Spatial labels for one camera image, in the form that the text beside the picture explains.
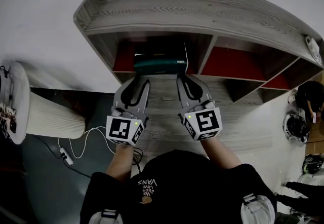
person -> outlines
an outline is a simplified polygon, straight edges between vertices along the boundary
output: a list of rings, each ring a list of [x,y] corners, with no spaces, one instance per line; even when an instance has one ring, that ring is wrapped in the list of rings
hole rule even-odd
[[[132,178],[134,148],[117,145],[106,174],[91,177],[80,224],[273,223],[276,199],[256,170],[216,137],[201,144],[209,159],[174,150]]]
[[[296,101],[299,108],[305,111],[306,118],[313,122],[313,112],[317,117],[321,117],[324,120],[324,85],[315,82],[308,81],[298,87],[297,93],[292,93],[288,98],[288,103]]]
[[[275,196],[277,201],[308,216],[324,217],[324,186],[293,182],[290,179],[284,181],[281,186],[302,193],[308,198],[292,198],[277,194]]]

floor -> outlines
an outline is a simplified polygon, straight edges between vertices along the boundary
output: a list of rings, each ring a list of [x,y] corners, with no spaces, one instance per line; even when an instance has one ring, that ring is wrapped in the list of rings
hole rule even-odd
[[[258,94],[249,95],[233,104],[221,82],[211,82],[208,79],[204,81],[208,83],[216,106],[221,111],[223,131],[220,139],[238,154],[242,162],[253,165],[272,190],[294,196],[292,191],[281,188],[280,183],[288,177],[293,180],[299,178],[305,146],[288,141],[282,131],[286,112],[294,109],[287,104],[288,93],[266,104],[261,104]],[[150,120],[139,142],[139,146],[146,151],[144,162],[174,148],[203,153],[201,145],[191,140],[178,120],[178,94],[174,89],[174,80],[170,79],[169,83],[160,85],[155,79],[151,82],[152,91],[147,109]],[[56,95],[47,92],[43,96],[68,105],[60,92],[56,92]],[[88,129],[105,126],[112,100],[111,95],[94,93],[84,98],[88,107],[95,108],[94,111],[88,111]],[[58,154],[57,139],[41,138]],[[72,141],[77,155],[82,151],[84,139]],[[62,140],[61,146],[70,153],[68,140]],[[31,135],[22,143],[22,150],[27,171],[27,191],[39,223],[79,223],[79,211],[89,179],[67,169],[44,144]],[[73,167],[91,175],[95,171],[104,172],[111,159],[112,154],[103,137],[99,132],[93,131],[84,156],[75,159]],[[278,209],[283,213],[289,211],[280,203]]]

person's right arm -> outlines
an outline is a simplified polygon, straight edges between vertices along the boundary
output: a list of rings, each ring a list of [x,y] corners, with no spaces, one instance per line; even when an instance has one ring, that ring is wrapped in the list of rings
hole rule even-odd
[[[310,116],[311,116],[311,118],[313,118],[313,110],[312,110],[312,106],[311,106],[309,100],[307,101],[307,106],[308,106],[308,109],[309,109],[309,112],[310,112]]]
[[[216,137],[202,140],[201,144],[211,162],[220,168],[231,169],[242,164],[236,154]]]

black t-shirt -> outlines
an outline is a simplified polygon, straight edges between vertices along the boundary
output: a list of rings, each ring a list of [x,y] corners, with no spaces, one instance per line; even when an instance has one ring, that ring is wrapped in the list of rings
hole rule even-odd
[[[209,159],[175,150],[149,161],[142,173],[122,184],[94,173],[80,213],[81,224],[105,209],[121,214],[123,223],[241,223],[243,197],[276,200],[248,164],[219,169]]]
[[[310,101],[314,112],[320,111],[324,102],[324,86],[315,81],[308,81],[298,87],[298,96],[305,97]]]

leg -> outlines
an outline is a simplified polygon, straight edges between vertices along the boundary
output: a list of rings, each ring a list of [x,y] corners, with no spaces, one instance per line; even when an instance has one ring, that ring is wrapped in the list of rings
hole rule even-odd
[[[309,216],[321,216],[323,204],[314,199],[292,198],[286,195],[277,195],[277,201],[292,207],[293,209],[305,213]]]
[[[315,186],[299,182],[287,182],[286,187],[295,190],[308,198],[316,199],[324,196],[324,186]]]

